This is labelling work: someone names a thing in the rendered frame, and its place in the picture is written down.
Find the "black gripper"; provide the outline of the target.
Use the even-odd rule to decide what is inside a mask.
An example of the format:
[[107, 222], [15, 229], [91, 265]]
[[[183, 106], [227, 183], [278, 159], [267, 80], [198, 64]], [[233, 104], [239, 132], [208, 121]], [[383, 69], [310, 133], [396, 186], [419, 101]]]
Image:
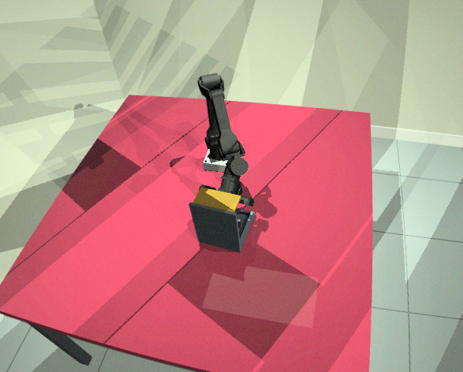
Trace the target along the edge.
[[[216, 190], [216, 191], [227, 192], [227, 193], [236, 195], [237, 194], [236, 193], [237, 186], [240, 183], [240, 181], [239, 181], [240, 177], [235, 177], [233, 175], [229, 175], [229, 174], [224, 173], [223, 176], [221, 177], [221, 179], [222, 179], [222, 183], [220, 185], [220, 188], [218, 188], [218, 190], [216, 190], [216, 188], [213, 188], [213, 187], [210, 187], [210, 186], [207, 186], [207, 185], [204, 185], [204, 184], [202, 184], [200, 186], [200, 188], [201, 187], [202, 188], [209, 188], [209, 189], [213, 189], [213, 190]], [[247, 206], [253, 206], [254, 199], [250, 198], [248, 196], [241, 195], [241, 200], [240, 200], [239, 203], [247, 205]]]

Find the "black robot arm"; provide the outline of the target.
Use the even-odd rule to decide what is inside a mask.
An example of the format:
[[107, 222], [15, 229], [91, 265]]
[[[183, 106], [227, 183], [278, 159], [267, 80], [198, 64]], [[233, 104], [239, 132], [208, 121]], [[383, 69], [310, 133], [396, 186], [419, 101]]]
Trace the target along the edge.
[[[202, 96], [206, 98], [209, 127], [205, 143], [210, 149], [209, 158], [227, 161], [226, 174], [241, 177], [248, 171], [248, 163], [237, 136], [232, 132], [224, 102], [224, 81], [217, 73], [201, 76], [198, 79]], [[240, 151], [240, 152], [239, 152]]]

